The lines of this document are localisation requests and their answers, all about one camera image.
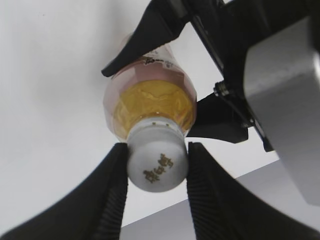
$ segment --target plastic bottle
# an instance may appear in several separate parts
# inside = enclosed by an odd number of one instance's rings
[[[148,192],[178,186],[188,174],[184,138],[196,119],[196,91],[168,45],[112,77],[103,100],[108,128],[129,148],[130,180]]]

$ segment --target white background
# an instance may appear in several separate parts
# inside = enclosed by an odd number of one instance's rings
[[[101,69],[148,0],[0,0],[0,234],[75,188],[117,142],[106,127]],[[202,99],[222,77],[190,25],[171,44]],[[238,177],[278,159],[250,140],[201,141]],[[187,198],[129,185],[123,225]]]

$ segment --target chinese characters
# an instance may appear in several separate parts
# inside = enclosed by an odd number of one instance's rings
[[[154,64],[154,63],[162,63],[162,65],[167,68],[171,69],[173,67],[173,63],[168,60],[163,60],[159,58],[152,58],[152,57],[144,57],[144,65]]]
[[[160,159],[158,160],[159,166],[154,168],[151,171],[144,170],[143,174],[145,175],[145,179],[147,179],[150,183],[154,183],[160,180],[160,175],[166,173],[165,167],[169,167],[170,169],[174,165],[171,158],[166,157],[165,154],[160,154]]]

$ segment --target black plastic mount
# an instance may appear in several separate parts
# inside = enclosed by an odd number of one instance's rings
[[[187,191],[197,240],[320,240],[234,180],[201,143],[189,143]]]
[[[255,125],[244,96],[248,49],[308,16],[318,0],[152,0],[127,45],[102,70],[110,77],[142,55],[179,37],[191,22],[224,77],[229,95],[212,95],[198,102],[190,137],[239,143],[255,127],[267,152],[273,148]]]

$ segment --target white bottle cap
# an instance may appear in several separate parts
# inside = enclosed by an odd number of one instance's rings
[[[154,193],[177,187],[188,174],[188,155],[180,127],[164,117],[141,120],[127,139],[127,173],[138,188]]]

